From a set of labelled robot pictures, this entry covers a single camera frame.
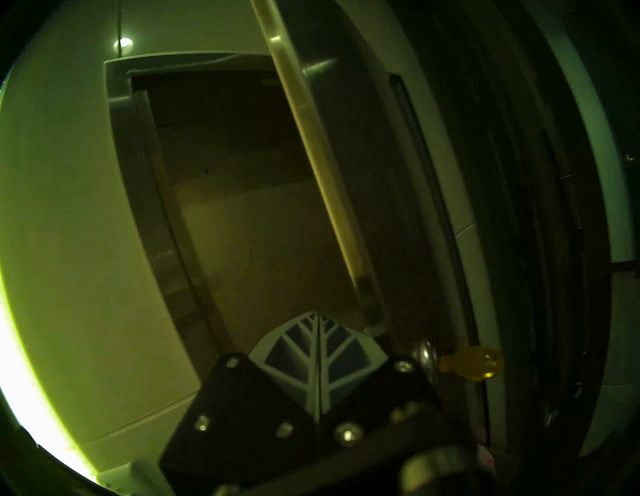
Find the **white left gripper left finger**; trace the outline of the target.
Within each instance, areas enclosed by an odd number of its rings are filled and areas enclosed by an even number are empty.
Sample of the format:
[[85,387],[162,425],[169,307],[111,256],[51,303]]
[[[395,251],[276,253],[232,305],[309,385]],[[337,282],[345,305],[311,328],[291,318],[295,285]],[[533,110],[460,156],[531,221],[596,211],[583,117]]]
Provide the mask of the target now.
[[318,317],[219,358],[159,459],[171,485],[261,485],[318,457]]

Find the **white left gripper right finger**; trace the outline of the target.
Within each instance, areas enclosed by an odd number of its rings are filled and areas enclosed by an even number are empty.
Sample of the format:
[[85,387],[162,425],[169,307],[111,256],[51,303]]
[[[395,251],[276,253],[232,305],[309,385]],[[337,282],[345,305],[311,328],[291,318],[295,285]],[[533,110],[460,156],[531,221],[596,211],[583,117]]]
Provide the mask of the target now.
[[428,341],[409,355],[387,354],[370,335],[321,315],[319,452],[359,446],[415,418],[438,441],[473,440],[463,417],[446,410],[436,358]]

